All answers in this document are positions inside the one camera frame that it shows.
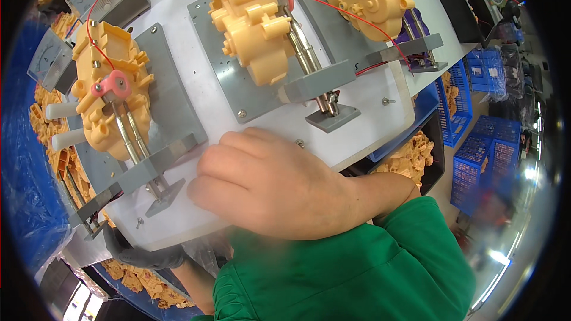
white plastic peg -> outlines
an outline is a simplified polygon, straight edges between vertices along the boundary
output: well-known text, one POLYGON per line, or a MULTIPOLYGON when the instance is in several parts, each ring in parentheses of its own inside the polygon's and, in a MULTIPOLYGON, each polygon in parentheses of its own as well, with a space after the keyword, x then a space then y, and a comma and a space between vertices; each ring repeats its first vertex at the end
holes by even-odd
POLYGON ((85 133, 83 129, 75 129, 65 133, 59 133, 51 138, 51 145, 54 147, 56 152, 64 149, 65 147, 70 147, 75 144, 87 141, 85 138, 85 133))
POLYGON ((52 120, 76 116, 77 111, 75 109, 78 105, 79 102, 48 104, 46 107, 46 119, 52 120))

black glove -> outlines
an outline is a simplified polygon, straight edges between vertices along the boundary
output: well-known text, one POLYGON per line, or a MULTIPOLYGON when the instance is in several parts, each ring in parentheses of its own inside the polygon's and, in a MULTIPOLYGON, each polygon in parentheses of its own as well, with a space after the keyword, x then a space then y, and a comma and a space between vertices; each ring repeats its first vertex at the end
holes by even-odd
POLYGON ((103 227, 107 249, 116 260, 142 269, 178 268, 189 256, 181 245, 147 251, 133 248, 117 228, 103 227))

blue plastic crate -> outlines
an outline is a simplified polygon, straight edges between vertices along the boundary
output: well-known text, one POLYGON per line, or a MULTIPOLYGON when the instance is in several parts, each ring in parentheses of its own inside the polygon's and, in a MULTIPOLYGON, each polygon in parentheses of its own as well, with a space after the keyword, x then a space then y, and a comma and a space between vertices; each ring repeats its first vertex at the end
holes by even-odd
POLYGON ((478 134, 486 138, 498 139, 509 145, 520 141, 521 123, 498 117, 480 116, 470 134, 478 134))
POLYGON ((496 48, 470 51, 466 55, 468 62, 468 75, 472 83, 472 90, 479 92, 498 92, 505 86, 503 60, 501 52, 496 48))
POLYGON ((492 142, 493 139, 470 134, 454 155, 450 203, 467 215, 472 215, 477 207, 477 199, 471 195, 475 186, 480 185, 482 166, 490 154, 492 142))
POLYGON ((378 162, 388 153, 395 150, 399 144, 403 143, 404 139, 406 139, 419 125, 421 125, 426 120, 426 118, 432 114, 433 111, 436 110, 436 108, 438 108, 439 102, 440 100, 438 97, 438 91, 436 90, 436 84, 432 82, 423 90, 421 90, 418 93, 418 97, 416 97, 414 124, 404 132, 400 133, 396 138, 369 154, 367 157, 372 162, 378 162))
POLYGON ((466 78, 466 71, 462 61, 453 65, 448 72, 450 72, 450 83, 458 87, 459 95, 456 97, 456 106, 458 110, 452 117, 448 111, 448 102, 446 101, 446 93, 444 91, 444 84, 442 79, 436 80, 436 88, 440 97, 440 104, 438 112, 440 115, 440 126, 442 127, 442 135, 444 144, 451 147, 456 147, 462 134, 466 131, 470 122, 472 122, 472 99, 470 97, 470 88, 466 78))
POLYGON ((454 155, 451 203, 471 215, 479 199, 475 186, 489 188, 503 181, 516 167, 521 124, 507 119, 480 116, 474 128, 454 155), (485 173, 482 164, 488 157, 485 173))

factory floor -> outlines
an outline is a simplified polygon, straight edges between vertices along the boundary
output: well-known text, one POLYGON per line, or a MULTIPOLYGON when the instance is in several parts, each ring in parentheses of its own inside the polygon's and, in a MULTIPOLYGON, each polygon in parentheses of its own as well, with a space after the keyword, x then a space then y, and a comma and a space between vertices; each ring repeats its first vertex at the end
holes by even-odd
POLYGON ((470 126, 462 135, 459 143, 453 149, 449 146, 444 146, 444 159, 446 167, 444 169, 444 175, 440 178, 440 180, 432 187, 430 192, 427 196, 432 196, 438 202, 440 207, 440 211, 444 215, 444 219, 446 220, 446 224, 449 227, 456 223, 456 217, 460 210, 453 205, 450 204, 450 197, 452 195, 452 172, 453 172, 453 161, 454 161, 454 154, 464 143, 464 140, 468 136, 468 134, 472 131, 472 128, 476 124, 478 118, 484 114, 488 114, 488 103, 480 103, 482 98, 486 95, 484 92, 473 92, 472 93, 472 111, 473 111, 473 118, 472 122, 470 122, 470 126))

human hand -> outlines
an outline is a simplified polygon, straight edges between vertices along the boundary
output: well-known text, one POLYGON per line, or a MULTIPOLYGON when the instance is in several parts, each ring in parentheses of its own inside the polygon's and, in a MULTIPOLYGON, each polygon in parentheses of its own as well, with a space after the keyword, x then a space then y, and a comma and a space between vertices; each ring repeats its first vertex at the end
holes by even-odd
POLYGON ((266 130, 225 133, 204 152, 196 170, 189 198, 258 234, 320 239, 362 223, 354 215, 353 179, 266 130))
POLYGON ((189 259, 181 245, 155 251, 133 248, 117 228, 111 228, 109 225, 103 227, 103 236, 105 245, 113 258, 137 268, 174 269, 179 268, 186 259, 189 259))

